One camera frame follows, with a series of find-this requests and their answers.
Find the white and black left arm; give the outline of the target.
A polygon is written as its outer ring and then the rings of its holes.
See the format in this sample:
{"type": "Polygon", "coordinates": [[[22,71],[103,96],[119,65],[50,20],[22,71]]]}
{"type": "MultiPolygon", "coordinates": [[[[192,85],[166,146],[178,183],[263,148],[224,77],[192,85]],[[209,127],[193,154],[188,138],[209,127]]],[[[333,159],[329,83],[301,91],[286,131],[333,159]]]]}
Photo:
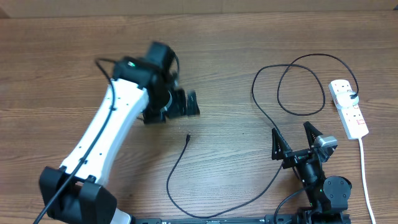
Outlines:
{"type": "Polygon", "coordinates": [[[194,91],[178,87],[176,53],[161,42],[151,43],[144,57],[110,60],[112,74],[95,60],[108,81],[101,106],[74,150],[59,168],[46,167],[39,178],[44,215],[65,223],[135,223],[133,215],[118,208],[107,189],[111,168],[135,120],[144,124],[200,113],[194,91]]]}

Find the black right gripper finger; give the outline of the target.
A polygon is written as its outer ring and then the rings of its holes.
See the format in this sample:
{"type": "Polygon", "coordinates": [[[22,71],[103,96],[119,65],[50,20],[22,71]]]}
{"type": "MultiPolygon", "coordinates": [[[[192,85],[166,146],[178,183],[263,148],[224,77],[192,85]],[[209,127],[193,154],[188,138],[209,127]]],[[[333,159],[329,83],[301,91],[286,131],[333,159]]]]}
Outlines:
{"type": "Polygon", "coordinates": [[[291,153],[292,149],[283,138],[280,131],[272,129],[272,160],[281,160],[291,153]]]}
{"type": "Polygon", "coordinates": [[[310,147],[319,147],[320,143],[317,141],[317,137],[323,135],[323,133],[314,127],[309,121],[304,122],[303,126],[307,135],[308,145],[310,147]]]}

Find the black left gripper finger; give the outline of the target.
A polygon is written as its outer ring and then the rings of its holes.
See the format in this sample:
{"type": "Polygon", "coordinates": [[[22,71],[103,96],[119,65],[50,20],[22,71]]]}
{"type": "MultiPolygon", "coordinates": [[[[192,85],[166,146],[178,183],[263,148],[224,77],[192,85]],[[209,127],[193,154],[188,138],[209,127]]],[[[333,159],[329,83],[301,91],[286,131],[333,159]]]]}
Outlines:
{"type": "Polygon", "coordinates": [[[187,115],[187,101],[185,91],[183,89],[172,90],[172,104],[167,110],[169,119],[174,119],[187,115]]]}
{"type": "Polygon", "coordinates": [[[187,93],[187,116],[199,115],[200,109],[197,103],[197,95],[195,91],[187,93]]]}

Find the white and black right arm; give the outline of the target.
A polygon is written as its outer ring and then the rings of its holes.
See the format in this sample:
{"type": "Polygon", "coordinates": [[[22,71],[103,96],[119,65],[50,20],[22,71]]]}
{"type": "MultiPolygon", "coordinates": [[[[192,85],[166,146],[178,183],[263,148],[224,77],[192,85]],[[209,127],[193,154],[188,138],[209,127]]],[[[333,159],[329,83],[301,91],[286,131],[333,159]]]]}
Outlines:
{"type": "Polygon", "coordinates": [[[324,135],[310,122],[303,124],[309,148],[293,151],[280,131],[272,129],[272,159],[281,160],[282,168],[296,170],[303,188],[285,198],[273,215],[265,216],[269,223],[350,223],[348,209],[352,183],[342,176],[327,177],[323,164],[338,146],[334,136],[324,135]],[[290,199],[306,193],[309,206],[298,208],[295,214],[280,215],[279,210],[290,199]]]}

